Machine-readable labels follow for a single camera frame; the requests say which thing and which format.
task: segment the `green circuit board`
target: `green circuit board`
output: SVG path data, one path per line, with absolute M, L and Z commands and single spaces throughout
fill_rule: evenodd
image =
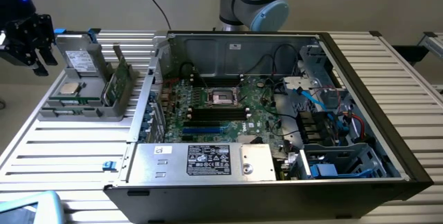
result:
M 275 136 L 267 128 L 267 121 L 272 126 L 278 121 L 278 117 L 270 114 L 260 103 L 260 97 L 270 97 L 270 88 L 259 88 L 256 84 L 264 83 L 264 79 L 259 77 L 248 77 L 242 82 L 242 86 L 236 88 L 215 88 L 212 90 L 232 90 L 236 91 L 236 100 L 242 101 L 236 106 L 208 104 L 208 90 L 206 88 L 194 88 L 186 81 L 179 81 L 172 86 L 164 89 L 167 94 L 163 94 L 163 111 L 166 115 L 167 129 L 164 142 L 166 143 L 232 143 L 244 142 L 262 137 L 263 142 L 270 144 L 272 150 L 278 150 L 283 144 L 283 139 Z M 172 111 L 172 103 L 179 105 Z M 188 107 L 195 108 L 250 108 L 251 117 L 246 121 L 220 121 L 222 132 L 216 134 L 183 134 L 183 123 L 190 121 L 187 118 Z M 274 107 L 267 107 L 271 112 L 276 112 Z M 282 134 L 282 129 L 274 129 L 275 134 Z M 194 136 L 192 141 L 183 141 L 183 136 Z

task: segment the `motherboard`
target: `motherboard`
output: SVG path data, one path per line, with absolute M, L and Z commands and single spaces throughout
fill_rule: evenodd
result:
M 163 86 L 162 107 L 166 115 L 166 143 L 250 143 L 270 144 L 282 150 L 279 118 L 270 97 L 267 79 L 247 77 L 232 87 L 196 87 L 188 80 Z

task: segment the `metal grating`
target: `metal grating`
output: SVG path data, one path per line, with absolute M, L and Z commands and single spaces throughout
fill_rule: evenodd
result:
M 442 223 L 443 222 L 443 107 L 427 82 L 411 70 L 383 38 L 367 32 L 331 32 L 358 75 L 430 173 L 435 186 L 408 201 L 392 201 L 359 220 L 294 223 Z M 103 31 L 107 61 L 116 62 L 112 43 L 135 68 L 146 72 L 154 55 L 155 32 Z M 119 123 L 39 122 L 35 113 L 0 157 L 0 201 L 36 191 L 56 190 L 72 223 L 128 223 L 102 192 L 118 173 L 103 173 L 102 163 L 122 159 L 143 76 L 126 118 Z

